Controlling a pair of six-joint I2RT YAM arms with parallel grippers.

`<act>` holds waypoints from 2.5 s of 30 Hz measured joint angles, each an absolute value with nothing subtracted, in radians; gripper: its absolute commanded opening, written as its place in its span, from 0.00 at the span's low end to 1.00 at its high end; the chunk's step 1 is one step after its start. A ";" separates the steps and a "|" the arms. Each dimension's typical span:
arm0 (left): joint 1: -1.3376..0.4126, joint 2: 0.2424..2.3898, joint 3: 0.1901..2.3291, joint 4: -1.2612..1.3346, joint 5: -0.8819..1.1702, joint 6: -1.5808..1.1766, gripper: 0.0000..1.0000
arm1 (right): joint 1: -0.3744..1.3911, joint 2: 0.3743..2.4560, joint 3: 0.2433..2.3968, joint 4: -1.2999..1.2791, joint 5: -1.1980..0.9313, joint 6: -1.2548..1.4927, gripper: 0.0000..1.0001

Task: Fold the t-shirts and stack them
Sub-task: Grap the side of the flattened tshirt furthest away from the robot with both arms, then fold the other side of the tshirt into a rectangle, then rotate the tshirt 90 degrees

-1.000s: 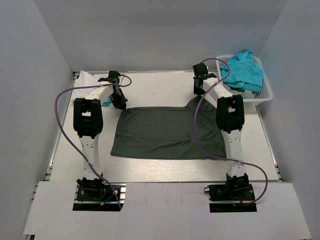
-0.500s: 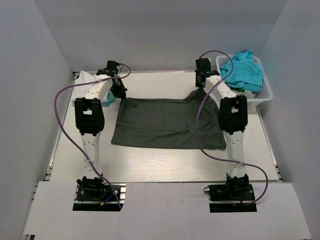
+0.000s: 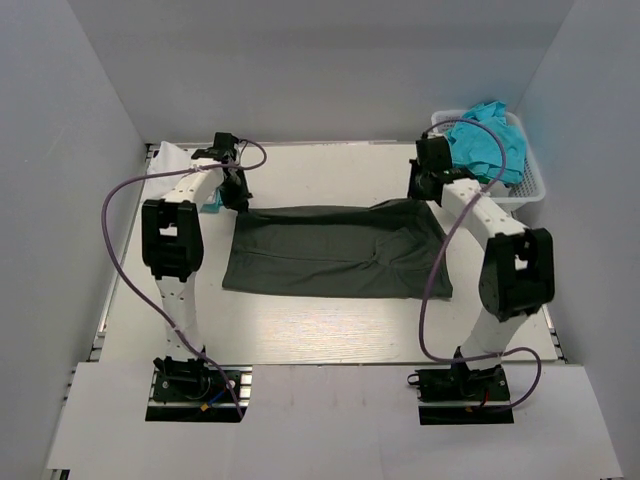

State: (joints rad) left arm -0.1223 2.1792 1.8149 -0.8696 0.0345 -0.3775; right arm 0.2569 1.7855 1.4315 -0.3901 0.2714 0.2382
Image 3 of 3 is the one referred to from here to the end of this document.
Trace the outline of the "dark grey t-shirt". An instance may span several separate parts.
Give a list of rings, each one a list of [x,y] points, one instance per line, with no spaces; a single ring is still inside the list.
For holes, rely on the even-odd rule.
[[[445,234],[430,207],[252,209],[237,216],[226,290],[321,298],[422,297]]]

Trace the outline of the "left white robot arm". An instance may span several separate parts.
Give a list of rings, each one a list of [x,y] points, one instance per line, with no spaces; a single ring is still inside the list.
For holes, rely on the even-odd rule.
[[[166,321],[166,356],[154,364],[191,399],[205,396],[212,378],[202,357],[206,347],[195,301],[196,275],[204,260],[199,213],[212,198],[245,212],[252,194],[244,172],[199,166],[142,206],[142,258],[156,282]]]

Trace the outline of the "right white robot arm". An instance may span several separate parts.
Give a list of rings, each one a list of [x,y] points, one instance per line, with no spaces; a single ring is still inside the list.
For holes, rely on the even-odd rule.
[[[472,399],[486,389],[503,357],[522,350],[508,348],[518,329],[553,299],[553,238],[547,229],[531,229],[509,216],[468,170],[452,166],[436,170],[417,159],[410,165],[408,196],[433,201],[455,217],[427,277],[419,345],[427,358],[450,366],[447,382],[459,396]],[[482,308],[467,339],[453,357],[444,358],[428,351],[424,330],[436,275],[459,228],[466,229],[484,252],[478,280]]]

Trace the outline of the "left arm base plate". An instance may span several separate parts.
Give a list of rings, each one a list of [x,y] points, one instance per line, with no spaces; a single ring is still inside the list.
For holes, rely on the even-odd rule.
[[[251,384],[250,367],[218,371],[193,359],[156,358],[145,420],[238,423],[248,408]]]

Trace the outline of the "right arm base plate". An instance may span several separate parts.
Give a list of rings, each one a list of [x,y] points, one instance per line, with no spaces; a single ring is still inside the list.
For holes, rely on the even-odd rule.
[[[417,389],[421,426],[508,425],[514,423],[511,395],[501,366],[488,372],[420,369],[407,377]]]

